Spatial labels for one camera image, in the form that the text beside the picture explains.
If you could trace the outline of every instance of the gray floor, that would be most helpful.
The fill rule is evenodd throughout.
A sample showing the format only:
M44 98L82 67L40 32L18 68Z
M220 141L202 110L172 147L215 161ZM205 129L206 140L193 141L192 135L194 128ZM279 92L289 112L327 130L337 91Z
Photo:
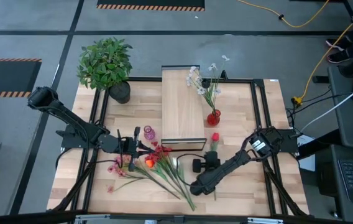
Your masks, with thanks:
M0 30L68 30L78 1L50 0L28 1L0 0ZM284 13L294 24L309 19L320 7L319 2L256 1ZM85 0L77 30L242 30L287 31L293 30L280 22L270 12L254 9L235 0L206 0L205 12L112 11L95 8L96 0ZM342 4L332 3L310 25L302 30L343 30L349 17ZM58 87L64 104L71 108L78 86L76 66L81 46L104 35L76 35L67 55L65 68ZM279 79L286 107L290 98L301 95L306 80L326 50L326 37L288 36L229 36L229 35L123 35L134 49L131 63L132 76L160 76L162 65L199 64L204 68L220 62L221 55L231 58L227 65L230 77ZM36 86L51 85L60 55L65 45L65 35L0 35L0 58L42 58ZM317 72L326 75L327 63ZM307 98L328 89L327 85L311 84ZM303 111L296 117L296 127L330 108L324 101ZM25 99L0 98L0 215L9 212L16 184L37 127L39 113L26 107ZM321 136L336 128L333 113L306 129L309 136ZM50 118L44 132L39 154L27 188L21 213L42 212L47 205L53 176L55 158L61 139L55 130L65 125ZM312 215L331 218L331 198L319 194L313 185L313 176L303 174L305 192Z

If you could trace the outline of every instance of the orange striped tape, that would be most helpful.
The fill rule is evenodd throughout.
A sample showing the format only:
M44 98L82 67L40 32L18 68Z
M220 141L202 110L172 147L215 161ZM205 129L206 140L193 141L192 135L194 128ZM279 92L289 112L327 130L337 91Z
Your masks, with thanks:
M28 97L30 92L24 91L0 91L0 97Z
M0 58L0 62L42 62L39 58Z
M117 5L117 4L99 4L98 9L135 9L135 10L158 10L158 11L191 11L203 12L203 7L184 7L184 6L133 6L133 5Z

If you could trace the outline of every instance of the wooden box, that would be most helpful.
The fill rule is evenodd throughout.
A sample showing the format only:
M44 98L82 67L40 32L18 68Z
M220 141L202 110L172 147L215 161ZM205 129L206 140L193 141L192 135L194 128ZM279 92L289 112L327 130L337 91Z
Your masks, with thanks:
M187 86L188 74L188 69L162 70L161 142L174 151L200 151L207 141L202 96L197 94L194 86Z

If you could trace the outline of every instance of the desk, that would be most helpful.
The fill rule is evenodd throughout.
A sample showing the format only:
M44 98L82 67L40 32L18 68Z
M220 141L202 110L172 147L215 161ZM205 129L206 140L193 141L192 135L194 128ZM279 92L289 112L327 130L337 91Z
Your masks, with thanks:
M341 218L347 222L353 222L353 203L349 201L342 175L339 172L338 160L340 159L353 159L353 148L338 145L331 145L328 150L320 152L316 155L316 170L321 169L325 164L331 165L331 170L334 173L334 179L330 180L328 187L335 184L336 194L329 195L336 198L336 205L339 207Z
M353 78L343 77L336 66L329 67L328 75L332 94L340 95L352 92ZM333 98L334 105L337 105L348 95ZM339 144L347 147L353 147L353 100L347 100L336 109L338 129L317 138L318 141L312 141L299 147L299 159L303 159L314 154L317 151L328 147L327 144Z
M104 124L112 134L120 129L122 136L132 135L135 126L151 125L156 131L156 138L161 139L162 128L162 84L161 82L132 82L131 100L127 104L120 105L113 99L109 99L106 119ZM277 80L264 80L270 119L276 128L288 128L288 120L285 114L285 107L282 92ZM256 128L253 110L253 101L250 85L241 83L220 83L222 93L217 98L217 107L221 110L221 122L216 127L204 127L205 134L210 137L213 132L221 135L218 145L218 153L221 162L232 157L248 135ZM259 89L257 89L258 100L261 102ZM84 120L88 120L91 105L94 98L94 90L88 90L79 86L73 106L73 112ZM211 112L211 108L204 99L204 117ZM265 121L263 109L260 105L261 120ZM140 139L144 144L143 133ZM173 152L177 156L182 152ZM52 191L48 201L48 208L58 205L61 199L73 186L78 173L81 149L72 149L66 153L59 162ZM100 151L98 160L111 159L112 154ZM192 157L180 159L185 171L185 180L192 182L197 174L191 171ZM303 191L300 170L298 163L291 155L279 153L278 160L282 174L283 184L291 195L292 199L300 208L308 213L305 193ZM124 188L110 194L109 186L122 185L126 180L119 178L116 174L110 174L107 169L110 163L96 165L94 181L92 185L91 198L88 211L92 213L124 213L124 214L177 214L177 215L222 215L222 216L244 216L269 214L267 194L264 183L264 172L261 163L251 162L246 166L236 169L225 177L217 186L217 200L214 201L212 194L193 196L193 202L197 206L193 212L187 202L170 196L166 191L150 181L141 180L125 186ZM85 186L81 188L77 208L81 208L85 193ZM273 196L277 212L280 213L280 203L275 187Z

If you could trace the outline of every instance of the pink vase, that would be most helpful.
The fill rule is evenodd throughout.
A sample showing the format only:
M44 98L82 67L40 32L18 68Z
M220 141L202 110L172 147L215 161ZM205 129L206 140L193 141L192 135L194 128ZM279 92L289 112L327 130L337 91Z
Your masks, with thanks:
M156 136L156 133L154 132L154 130L152 129L152 127L150 127L149 125L144 127L144 136L146 138L146 140L153 140L154 137Z

